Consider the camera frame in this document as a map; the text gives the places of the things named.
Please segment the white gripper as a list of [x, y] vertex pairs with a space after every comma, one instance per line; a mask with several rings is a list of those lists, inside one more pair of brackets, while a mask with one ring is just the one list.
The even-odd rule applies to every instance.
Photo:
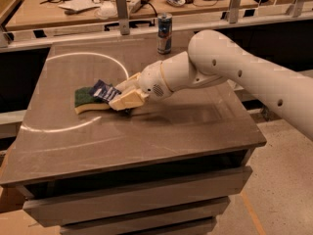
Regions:
[[143, 106], [148, 97], [154, 101], [170, 97], [172, 91], [163, 78], [161, 65], [162, 61], [157, 61], [119, 83], [115, 88], [122, 93], [109, 102], [110, 107], [121, 111]]

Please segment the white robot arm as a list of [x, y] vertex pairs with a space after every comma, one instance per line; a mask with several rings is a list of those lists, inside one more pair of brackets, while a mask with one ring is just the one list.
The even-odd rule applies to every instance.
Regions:
[[149, 99], [162, 100], [182, 89], [215, 86], [228, 79], [313, 139], [313, 78], [253, 56], [214, 30], [195, 34], [187, 51], [118, 84], [121, 93], [110, 106], [117, 111], [136, 108]]

